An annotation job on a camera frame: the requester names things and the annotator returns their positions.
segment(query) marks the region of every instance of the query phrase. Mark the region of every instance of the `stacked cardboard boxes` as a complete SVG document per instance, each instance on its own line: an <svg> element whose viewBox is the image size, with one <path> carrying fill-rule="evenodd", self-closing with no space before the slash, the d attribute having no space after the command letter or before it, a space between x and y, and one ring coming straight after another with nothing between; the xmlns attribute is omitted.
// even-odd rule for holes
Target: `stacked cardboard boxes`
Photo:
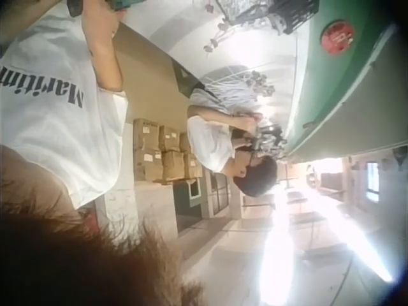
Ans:
<svg viewBox="0 0 408 306"><path fill-rule="evenodd" d="M180 150L183 153L194 154L187 133L180 134Z"/></svg>
<svg viewBox="0 0 408 306"><path fill-rule="evenodd" d="M159 125L145 119L133 122L133 170L136 181L155 182L163 176Z"/></svg>
<svg viewBox="0 0 408 306"><path fill-rule="evenodd" d="M186 179L195 179L203 176L203 167L197 160L190 146L187 133L180 135L180 150L184 155L184 176Z"/></svg>
<svg viewBox="0 0 408 306"><path fill-rule="evenodd" d="M184 175L186 179L203 176L203 167L194 154L184 153Z"/></svg>
<svg viewBox="0 0 408 306"><path fill-rule="evenodd" d="M180 133L167 126L159 130L159 147L163 155L163 182L184 178L184 158L180 152Z"/></svg>

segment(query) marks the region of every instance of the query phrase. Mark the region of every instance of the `red sign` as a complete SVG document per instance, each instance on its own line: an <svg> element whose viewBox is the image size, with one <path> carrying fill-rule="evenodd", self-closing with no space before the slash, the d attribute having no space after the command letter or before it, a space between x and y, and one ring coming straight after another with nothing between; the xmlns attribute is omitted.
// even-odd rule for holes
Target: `red sign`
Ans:
<svg viewBox="0 0 408 306"><path fill-rule="evenodd" d="M336 21L322 33L321 45L330 55L346 51L354 40L354 30L347 21Z"/></svg>

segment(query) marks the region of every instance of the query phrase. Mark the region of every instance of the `label on box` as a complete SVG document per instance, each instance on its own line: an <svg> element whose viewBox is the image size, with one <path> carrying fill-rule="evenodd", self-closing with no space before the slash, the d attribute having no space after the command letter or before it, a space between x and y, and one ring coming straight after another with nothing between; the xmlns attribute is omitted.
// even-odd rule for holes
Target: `label on box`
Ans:
<svg viewBox="0 0 408 306"><path fill-rule="evenodd" d="M153 156L150 155L150 154L145 154L144 157L143 157L143 159L144 159L145 161L153 161Z"/></svg>

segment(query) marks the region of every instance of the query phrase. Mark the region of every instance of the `white shirt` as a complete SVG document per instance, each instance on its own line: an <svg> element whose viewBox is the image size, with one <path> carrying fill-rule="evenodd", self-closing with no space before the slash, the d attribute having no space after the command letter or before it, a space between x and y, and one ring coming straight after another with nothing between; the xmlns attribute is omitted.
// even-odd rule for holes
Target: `white shirt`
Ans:
<svg viewBox="0 0 408 306"><path fill-rule="evenodd" d="M190 103L230 114L218 99L202 89L193 90ZM234 157L230 127L226 124L194 116L187 120L187 135L197 160L213 172L222 172L228 159Z"/></svg>
<svg viewBox="0 0 408 306"><path fill-rule="evenodd" d="M97 85L81 18L59 3L0 62L1 144L66 185L75 208L117 181L127 99Z"/></svg>

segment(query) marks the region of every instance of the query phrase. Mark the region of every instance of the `dark hair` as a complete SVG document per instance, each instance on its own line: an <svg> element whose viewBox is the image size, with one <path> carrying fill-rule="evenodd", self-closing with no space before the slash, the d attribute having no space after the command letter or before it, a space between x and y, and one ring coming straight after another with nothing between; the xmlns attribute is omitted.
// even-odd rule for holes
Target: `dark hair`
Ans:
<svg viewBox="0 0 408 306"><path fill-rule="evenodd" d="M31 203L0 203L1 297L14 305L201 306L181 256L145 224L118 241Z"/></svg>
<svg viewBox="0 0 408 306"><path fill-rule="evenodd" d="M270 156L263 156L256 166L247 166L245 177L234 177L234 183L247 196L257 198L275 185L277 180L277 163Z"/></svg>

